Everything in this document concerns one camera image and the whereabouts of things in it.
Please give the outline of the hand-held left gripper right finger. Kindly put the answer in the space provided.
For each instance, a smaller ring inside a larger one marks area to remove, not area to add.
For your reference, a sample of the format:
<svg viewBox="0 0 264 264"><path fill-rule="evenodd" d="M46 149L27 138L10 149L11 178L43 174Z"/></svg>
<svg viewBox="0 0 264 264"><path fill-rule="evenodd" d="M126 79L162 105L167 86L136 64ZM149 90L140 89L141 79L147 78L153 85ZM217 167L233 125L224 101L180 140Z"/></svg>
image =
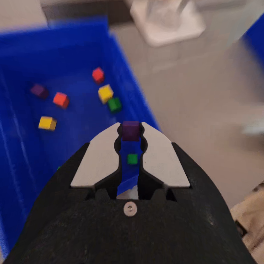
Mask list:
<svg viewBox="0 0 264 264"><path fill-rule="evenodd" d="M162 189L188 189L191 184L180 163L173 143L146 122L140 123L141 150L138 176L139 200L150 200Z"/></svg>

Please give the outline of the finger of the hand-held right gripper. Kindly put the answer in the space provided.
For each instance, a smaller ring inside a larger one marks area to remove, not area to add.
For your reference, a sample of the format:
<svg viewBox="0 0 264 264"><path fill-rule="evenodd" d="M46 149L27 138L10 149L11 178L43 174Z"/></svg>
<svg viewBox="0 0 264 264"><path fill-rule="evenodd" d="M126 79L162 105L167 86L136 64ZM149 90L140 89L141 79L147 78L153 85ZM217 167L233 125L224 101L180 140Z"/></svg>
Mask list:
<svg viewBox="0 0 264 264"><path fill-rule="evenodd" d="M264 121L256 121L252 124L246 125L243 130L246 135L261 135L264 134Z"/></svg>

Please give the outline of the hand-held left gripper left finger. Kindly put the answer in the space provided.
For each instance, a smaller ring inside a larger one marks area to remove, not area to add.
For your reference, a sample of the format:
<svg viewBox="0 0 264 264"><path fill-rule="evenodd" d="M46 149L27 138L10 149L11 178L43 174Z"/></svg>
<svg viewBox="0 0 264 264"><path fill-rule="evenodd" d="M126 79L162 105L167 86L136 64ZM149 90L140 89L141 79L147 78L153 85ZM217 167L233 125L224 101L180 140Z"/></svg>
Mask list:
<svg viewBox="0 0 264 264"><path fill-rule="evenodd" d="M117 122L90 141L71 181L72 188L87 188L94 193L106 189L109 197L116 199L122 180L121 136L122 124Z"/></svg>

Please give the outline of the purple wooden cube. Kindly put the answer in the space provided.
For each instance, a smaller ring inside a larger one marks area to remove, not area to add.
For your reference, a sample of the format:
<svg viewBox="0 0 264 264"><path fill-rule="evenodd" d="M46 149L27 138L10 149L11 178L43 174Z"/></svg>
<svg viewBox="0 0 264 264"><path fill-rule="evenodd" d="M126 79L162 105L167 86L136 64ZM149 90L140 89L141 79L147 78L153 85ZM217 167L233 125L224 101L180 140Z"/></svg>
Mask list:
<svg viewBox="0 0 264 264"><path fill-rule="evenodd" d="M124 121L122 123L122 140L125 142L140 141L140 122Z"/></svg>
<svg viewBox="0 0 264 264"><path fill-rule="evenodd" d="M49 96L49 91L46 87L35 84L30 88L30 92L41 99L46 99Z"/></svg>

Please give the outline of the blue plastic bin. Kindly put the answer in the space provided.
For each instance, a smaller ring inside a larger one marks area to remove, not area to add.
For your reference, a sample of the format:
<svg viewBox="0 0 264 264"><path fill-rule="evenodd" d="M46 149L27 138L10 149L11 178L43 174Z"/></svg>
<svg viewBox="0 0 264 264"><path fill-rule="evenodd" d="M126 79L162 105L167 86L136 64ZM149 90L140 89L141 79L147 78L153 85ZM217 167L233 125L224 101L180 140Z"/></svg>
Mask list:
<svg viewBox="0 0 264 264"><path fill-rule="evenodd" d="M264 14L262 14L253 25L241 37L247 47L264 67Z"/></svg>
<svg viewBox="0 0 264 264"><path fill-rule="evenodd" d="M101 67L104 82L92 78ZM39 84L49 96L38 98ZM122 104L111 113L98 89L109 84ZM116 122L144 121L159 130L106 18L71 21L1 35L1 250L5 259L48 180L75 152ZM57 92L67 109L53 103ZM38 128L42 116L57 120L54 131Z"/></svg>

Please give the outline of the orange wooden cube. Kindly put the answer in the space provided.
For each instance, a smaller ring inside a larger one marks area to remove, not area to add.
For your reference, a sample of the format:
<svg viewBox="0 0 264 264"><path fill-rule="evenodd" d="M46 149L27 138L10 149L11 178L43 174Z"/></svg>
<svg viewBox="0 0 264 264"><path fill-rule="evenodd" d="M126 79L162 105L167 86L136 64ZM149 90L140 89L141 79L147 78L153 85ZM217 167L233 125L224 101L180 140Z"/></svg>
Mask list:
<svg viewBox="0 0 264 264"><path fill-rule="evenodd" d="M105 75L104 75L104 71L102 70L101 67L97 67L93 70L92 78L95 81L95 83L98 85L104 82Z"/></svg>
<svg viewBox="0 0 264 264"><path fill-rule="evenodd" d="M61 92L57 92L53 98L53 103L62 109L67 109L69 102L68 96Z"/></svg>

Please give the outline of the wooden document stand white base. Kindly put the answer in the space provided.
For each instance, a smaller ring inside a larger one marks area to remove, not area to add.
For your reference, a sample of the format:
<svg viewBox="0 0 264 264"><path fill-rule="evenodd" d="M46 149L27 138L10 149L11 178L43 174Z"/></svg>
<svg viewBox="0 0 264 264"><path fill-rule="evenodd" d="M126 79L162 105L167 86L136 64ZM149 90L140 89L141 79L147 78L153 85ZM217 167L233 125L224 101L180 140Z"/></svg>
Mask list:
<svg viewBox="0 0 264 264"><path fill-rule="evenodd" d="M134 0L130 15L151 47L161 47L199 37L206 29L191 0Z"/></svg>

